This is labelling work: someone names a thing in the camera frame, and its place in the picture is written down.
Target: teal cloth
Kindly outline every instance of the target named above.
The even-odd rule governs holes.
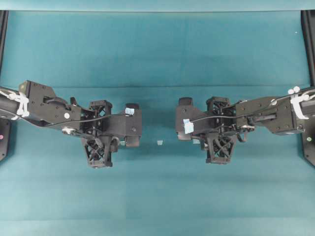
[[[0,235],[312,235],[315,168],[300,136],[260,127],[231,164],[209,165],[174,131],[182,96],[205,110],[211,96],[308,86],[299,14],[11,12],[1,86],[29,79],[82,106],[109,100],[114,113],[139,103],[143,135],[113,154],[113,168],[94,170],[79,139],[14,123]]]
[[[314,9],[314,0],[1,0],[0,9],[24,11],[227,12]]]

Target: bolt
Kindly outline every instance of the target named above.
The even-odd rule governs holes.
[[[275,106],[277,104],[277,101],[275,99],[271,100],[271,105]]]
[[[70,114],[68,112],[66,112],[64,115],[64,118],[69,119],[70,118]]]

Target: screw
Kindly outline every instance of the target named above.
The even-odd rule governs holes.
[[[68,112],[66,112],[64,115],[64,118],[69,119],[70,118],[70,114]]]

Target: white zip tie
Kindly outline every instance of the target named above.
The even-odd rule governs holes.
[[[291,94],[290,103],[293,105],[294,112],[299,119],[309,119],[308,117],[303,115],[300,102],[308,101],[310,99],[310,96],[307,93],[304,93],[301,96],[295,94],[299,91],[300,88],[298,86],[295,86],[293,89],[289,89],[288,93]]]
[[[20,103],[19,108],[16,112],[17,115],[22,116],[22,117],[28,117],[30,113],[28,112],[28,103],[29,99],[26,97],[26,95],[22,92],[19,92],[19,95],[17,95],[15,92],[9,91],[10,94],[7,94],[0,90],[0,94],[5,96],[6,98],[10,100],[14,100],[18,103]],[[19,117],[15,116],[12,118],[12,120],[17,120]]]

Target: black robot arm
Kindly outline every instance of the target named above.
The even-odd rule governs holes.
[[[277,135],[304,133],[315,114],[315,88],[290,89],[283,97],[263,97],[230,104],[228,98],[207,100],[207,111],[193,106],[192,98],[179,99],[176,108],[178,139],[200,141],[207,151],[207,163],[227,164],[234,145],[245,142],[246,134],[256,126],[265,126]]]
[[[25,81],[19,91],[0,87],[0,117],[24,119],[42,128],[61,130],[79,137],[93,168],[111,167],[111,154],[119,145],[137,147],[141,137],[141,110],[138,104],[126,104],[119,114],[111,114],[112,104],[93,101],[89,108],[79,106],[74,97],[68,104],[51,87]]]

